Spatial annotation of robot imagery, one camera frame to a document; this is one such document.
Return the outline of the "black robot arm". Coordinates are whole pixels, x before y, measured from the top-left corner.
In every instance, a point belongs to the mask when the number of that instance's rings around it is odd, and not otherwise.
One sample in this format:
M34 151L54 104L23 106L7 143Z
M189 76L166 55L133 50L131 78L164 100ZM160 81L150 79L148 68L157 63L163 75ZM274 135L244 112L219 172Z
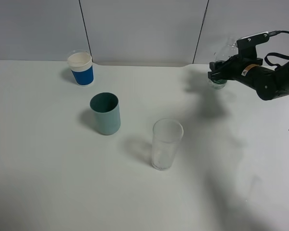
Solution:
M287 59L284 65L276 64L275 70L263 66L264 59L257 57L256 47L238 49L238 54L227 61L211 62L208 78L234 80L254 89L264 101L289 95L289 56L271 52L269 56Z

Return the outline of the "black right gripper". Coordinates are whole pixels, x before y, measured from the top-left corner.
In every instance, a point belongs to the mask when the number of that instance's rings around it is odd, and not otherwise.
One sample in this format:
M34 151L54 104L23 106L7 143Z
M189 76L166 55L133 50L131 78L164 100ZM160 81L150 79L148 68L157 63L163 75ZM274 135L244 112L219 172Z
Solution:
M209 63L212 71L208 78L213 80L232 80L242 84L258 84L264 78L263 60L257 57L256 47L241 48L237 44L238 55L227 60Z

